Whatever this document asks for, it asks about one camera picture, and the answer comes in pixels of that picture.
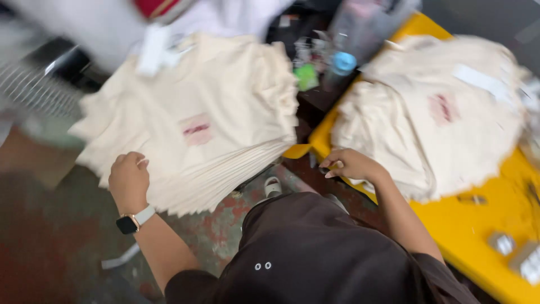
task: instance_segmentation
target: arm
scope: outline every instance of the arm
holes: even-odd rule
[[[411,253],[425,253],[444,263],[437,244],[397,189],[390,174],[376,161],[352,149],[333,151],[320,165],[338,164],[326,178],[345,176],[367,180],[375,187],[379,211],[392,239]]]
[[[109,189],[120,214],[137,214],[148,206],[146,191],[150,177],[146,167],[149,162],[143,159],[144,155],[130,152],[120,155],[112,165]],[[134,236],[162,292],[177,273],[199,268],[186,243],[157,214]]]

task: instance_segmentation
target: yellow table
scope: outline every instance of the yellow table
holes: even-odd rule
[[[423,14],[415,15],[391,40],[397,41],[405,35],[451,37]],[[337,106],[334,106],[309,137],[319,161],[330,153],[330,131],[337,115]],[[376,202],[375,195],[366,192],[362,185],[354,186],[344,180]],[[458,202],[456,196],[424,205],[415,201],[410,203],[444,258],[502,303],[540,303],[540,285],[530,285],[508,268],[508,261],[515,252],[504,257],[487,243],[494,231],[510,234],[516,240],[518,250],[527,240],[538,240],[540,206],[527,196],[527,180],[540,190],[540,175],[516,149],[502,164],[500,177],[463,194],[482,195],[487,199],[486,205]]]

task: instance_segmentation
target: brown shirt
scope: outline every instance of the brown shirt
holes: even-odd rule
[[[478,303],[443,263],[357,226],[317,194],[267,200],[242,231],[220,278],[180,272],[167,303]]]

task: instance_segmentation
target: blue bottle cap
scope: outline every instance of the blue bottle cap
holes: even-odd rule
[[[340,76],[347,76],[354,68],[356,68],[356,58],[353,55],[345,52],[334,54],[334,73]]]

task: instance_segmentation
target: white sandal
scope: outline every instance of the white sandal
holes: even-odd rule
[[[265,180],[265,197],[268,197],[274,191],[281,193],[281,182],[277,177],[272,176]]]

